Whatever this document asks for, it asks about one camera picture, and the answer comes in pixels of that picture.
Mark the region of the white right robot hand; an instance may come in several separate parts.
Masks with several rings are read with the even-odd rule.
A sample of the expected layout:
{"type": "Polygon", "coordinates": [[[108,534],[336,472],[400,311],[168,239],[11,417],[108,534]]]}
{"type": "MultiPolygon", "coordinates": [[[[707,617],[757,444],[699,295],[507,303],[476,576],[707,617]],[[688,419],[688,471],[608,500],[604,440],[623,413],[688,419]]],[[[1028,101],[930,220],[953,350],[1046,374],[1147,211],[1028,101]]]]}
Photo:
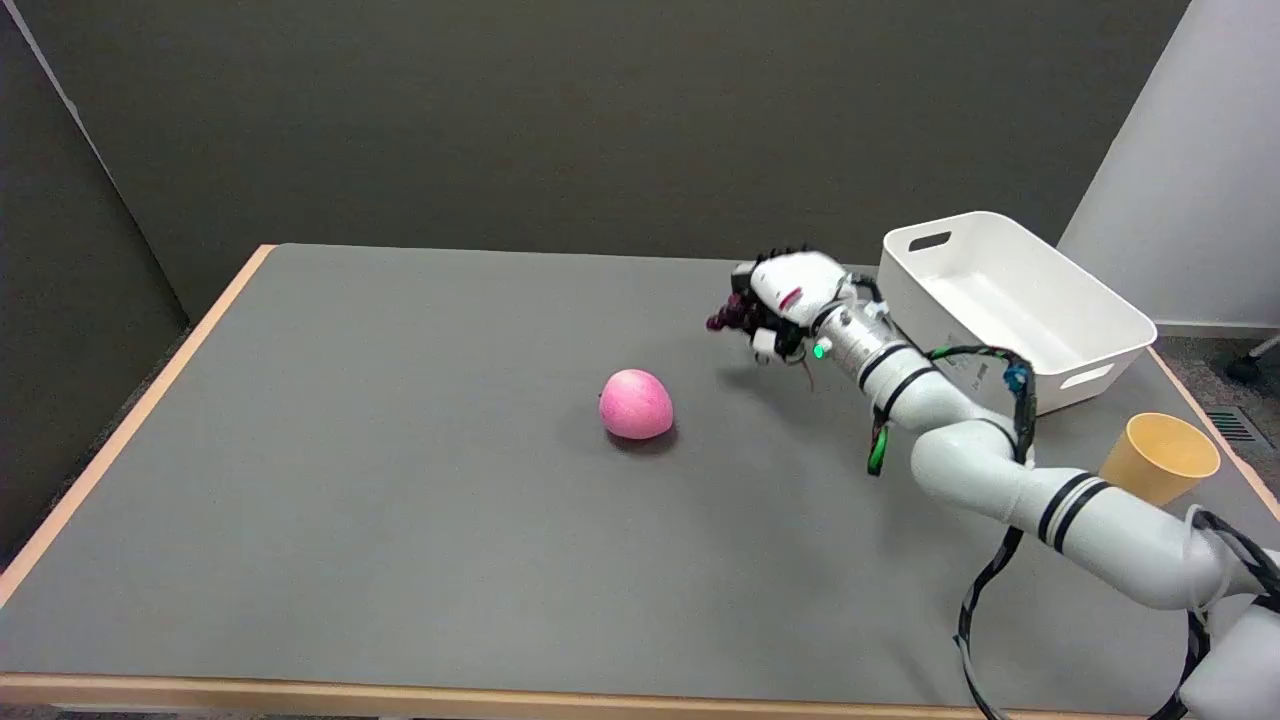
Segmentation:
{"type": "Polygon", "coordinates": [[[876,281],[806,246],[773,249],[737,265],[724,305],[707,320],[713,332],[744,333],[759,364],[805,363],[832,311],[864,307],[878,319],[887,304],[876,281]]]}

